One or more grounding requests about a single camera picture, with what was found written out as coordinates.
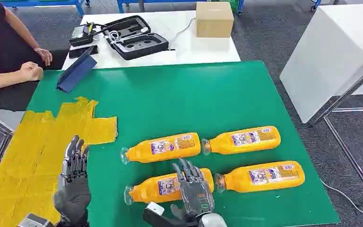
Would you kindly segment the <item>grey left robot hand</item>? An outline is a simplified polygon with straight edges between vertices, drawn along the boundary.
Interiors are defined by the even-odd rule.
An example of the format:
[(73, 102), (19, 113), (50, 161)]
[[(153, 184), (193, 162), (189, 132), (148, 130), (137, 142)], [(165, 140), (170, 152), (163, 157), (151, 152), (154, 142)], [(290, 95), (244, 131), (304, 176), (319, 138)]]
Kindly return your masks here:
[(75, 135), (64, 152), (57, 191), (53, 197), (60, 214), (56, 227), (88, 227), (87, 207), (91, 201), (88, 185), (87, 158), (89, 148), (82, 150), (84, 140)]

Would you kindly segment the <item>person's right hand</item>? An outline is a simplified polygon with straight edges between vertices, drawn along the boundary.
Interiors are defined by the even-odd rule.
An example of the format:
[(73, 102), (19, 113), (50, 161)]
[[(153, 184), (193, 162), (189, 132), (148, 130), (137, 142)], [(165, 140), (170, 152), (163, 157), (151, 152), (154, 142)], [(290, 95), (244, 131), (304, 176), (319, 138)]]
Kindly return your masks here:
[(23, 63), (19, 71), (24, 81), (37, 81), (43, 78), (43, 69), (31, 61)]

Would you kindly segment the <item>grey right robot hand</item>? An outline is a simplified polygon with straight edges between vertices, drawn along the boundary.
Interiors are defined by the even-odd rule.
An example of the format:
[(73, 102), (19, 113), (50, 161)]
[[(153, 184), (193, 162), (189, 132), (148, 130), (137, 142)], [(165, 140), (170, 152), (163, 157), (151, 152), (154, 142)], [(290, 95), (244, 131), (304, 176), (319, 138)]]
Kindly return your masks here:
[(183, 208), (173, 204), (171, 212), (181, 220), (192, 222), (213, 212), (215, 201), (201, 170), (188, 160), (179, 158), (179, 161), (180, 165), (173, 163), (173, 168), (177, 174)]

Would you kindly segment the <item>person's left hand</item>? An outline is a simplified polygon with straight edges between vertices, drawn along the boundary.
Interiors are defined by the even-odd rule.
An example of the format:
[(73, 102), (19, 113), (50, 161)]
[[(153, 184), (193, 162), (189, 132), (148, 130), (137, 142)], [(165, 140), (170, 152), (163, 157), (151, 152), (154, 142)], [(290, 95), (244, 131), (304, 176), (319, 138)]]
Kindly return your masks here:
[(46, 49), (43, 49), (43, 48), (40, 48), (40, 47), (34, 48), (34, 51), (41, 56), (43, 62), (45, 63), (45, 66), (50, 66), (51, 65), (53, 56), (52, 56), (50, 51), (48, 51)]

